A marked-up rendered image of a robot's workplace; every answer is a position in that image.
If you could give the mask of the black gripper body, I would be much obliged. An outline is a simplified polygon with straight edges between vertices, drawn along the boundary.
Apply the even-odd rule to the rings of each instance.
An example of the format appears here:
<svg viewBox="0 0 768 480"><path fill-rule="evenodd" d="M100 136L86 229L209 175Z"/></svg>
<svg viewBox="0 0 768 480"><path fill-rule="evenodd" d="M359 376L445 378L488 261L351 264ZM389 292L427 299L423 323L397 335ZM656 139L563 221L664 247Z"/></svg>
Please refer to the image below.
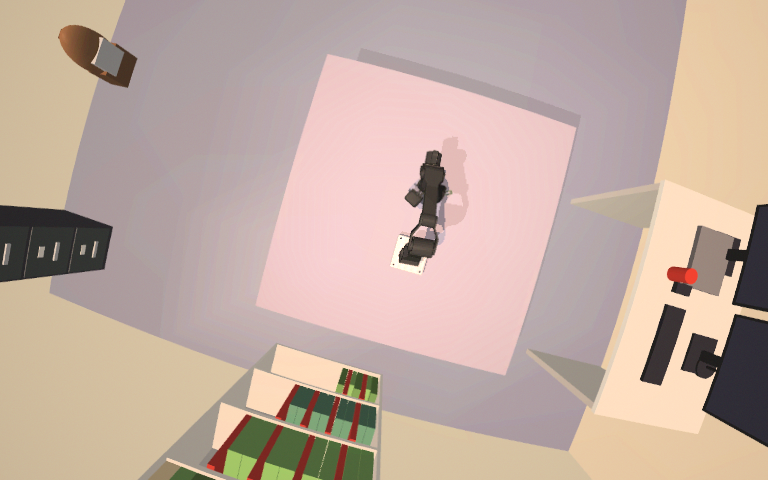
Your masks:
<svg viewBox="0 0 768 480"><path fill-rule="evenodd" d="M419 190L419 191L417 191L417 192L416 192L416 191L415 191L415 192L413 192L413 191L411 191L411 190L410 190L410 191L409 191L409 192L408 192L408 193L405 195L405 197L404 197L404 199L405 199L405 200L406 200L406 201L407 201L407 202L408 202L408 203L409 203L411 206L413 206L413 207L416 207L416 206L417 206L417 205L418 205L418 204L419 204L419 203L422 201L422 200L421 200L421 199L422 199L422 195L424 194L424 190L423 190L424 188L423 188L423 186L421 185L421 180L419 180L419 181L418 181L418 183L417 183L416 185L418 186L418 188L419 188L420 190ZM421 194L420 194L420 193L421 193Z"/></svg>

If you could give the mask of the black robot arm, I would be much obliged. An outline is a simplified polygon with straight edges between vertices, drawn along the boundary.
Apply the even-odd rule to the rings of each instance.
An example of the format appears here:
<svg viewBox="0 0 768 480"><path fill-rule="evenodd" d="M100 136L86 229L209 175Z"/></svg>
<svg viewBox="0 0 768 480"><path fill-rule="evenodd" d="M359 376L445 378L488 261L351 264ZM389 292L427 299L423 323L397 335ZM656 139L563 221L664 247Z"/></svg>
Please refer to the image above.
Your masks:
<svg viewBox="0 0 768 480"><path fill-rule="evenodd" d="M399 263L418 267L422 257L431 259L436 253L439 242L436 231L437 203L442 201L447 189L441 185L445 177L444 167L440 166L441 158L439 151L426 151L425 161L420 168L421 185L424 188L422 213L419 223L410 233L409 242L399 252ZM433 228L435 240L413 236L420 226Z"/></svg>

